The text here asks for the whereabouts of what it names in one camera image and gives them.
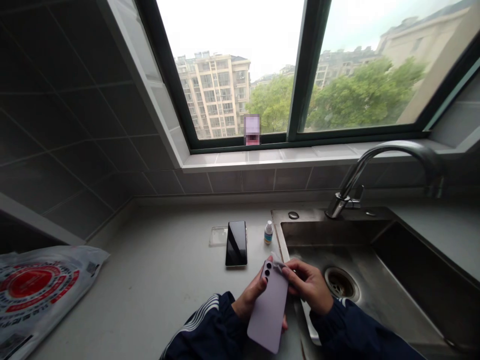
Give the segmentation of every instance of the sink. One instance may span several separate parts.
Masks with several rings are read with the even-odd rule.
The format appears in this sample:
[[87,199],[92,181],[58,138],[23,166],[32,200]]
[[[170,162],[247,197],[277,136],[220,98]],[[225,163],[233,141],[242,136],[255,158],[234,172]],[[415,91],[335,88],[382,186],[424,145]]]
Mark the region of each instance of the sink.
[[[319,268],[335,297],[350,299],[429,359],[478,351],[479,284],[388,208],[345,210],[338,219],[322,209],[293,211],[298,219],[291,210],[271,212],[284,262]],[[312,342],[321,345],[310,307],[298,301]]]

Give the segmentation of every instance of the sink drain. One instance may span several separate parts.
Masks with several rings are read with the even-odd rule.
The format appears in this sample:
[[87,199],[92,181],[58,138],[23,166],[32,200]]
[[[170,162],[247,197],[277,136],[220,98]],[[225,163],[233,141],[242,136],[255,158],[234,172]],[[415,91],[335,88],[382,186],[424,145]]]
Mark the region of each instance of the sink drain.
[[329,267],[325,271],[325,281],[337,298],[347,298],[353,302],[360,298],[360,291],[357,283],[348,272],[339,267]]

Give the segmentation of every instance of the phone back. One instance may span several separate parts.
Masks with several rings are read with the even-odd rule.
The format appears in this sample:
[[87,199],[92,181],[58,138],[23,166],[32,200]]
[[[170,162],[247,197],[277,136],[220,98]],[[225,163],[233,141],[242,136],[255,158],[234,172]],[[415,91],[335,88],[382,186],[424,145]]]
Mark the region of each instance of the phone back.
[[268,282],[265,291],[255,301],[246,333],[250,339],[276,354],[280,347],[289,282],[268,260],[263,264],[261,276]]

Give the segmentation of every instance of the navy jacket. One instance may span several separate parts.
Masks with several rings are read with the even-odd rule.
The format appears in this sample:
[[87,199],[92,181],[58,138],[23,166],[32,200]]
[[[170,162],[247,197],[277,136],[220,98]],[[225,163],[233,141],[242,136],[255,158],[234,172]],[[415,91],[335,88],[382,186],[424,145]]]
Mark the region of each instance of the navy jacket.
[[[214,294],[170,340],[160,359],[241,359],[247,325],[232,308],[230,292]],[[332,359],[424,359],[400,337],[348,299],[325,316],[310,312],[322,350]]]

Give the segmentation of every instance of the phone screen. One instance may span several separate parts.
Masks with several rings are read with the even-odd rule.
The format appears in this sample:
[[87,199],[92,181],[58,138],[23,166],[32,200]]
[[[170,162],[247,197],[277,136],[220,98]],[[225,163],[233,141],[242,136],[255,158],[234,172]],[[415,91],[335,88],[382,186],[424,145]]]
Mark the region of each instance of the phone screen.
[[247,228],[245,221],[230,221],[226,238],[225,266],[247,265]]

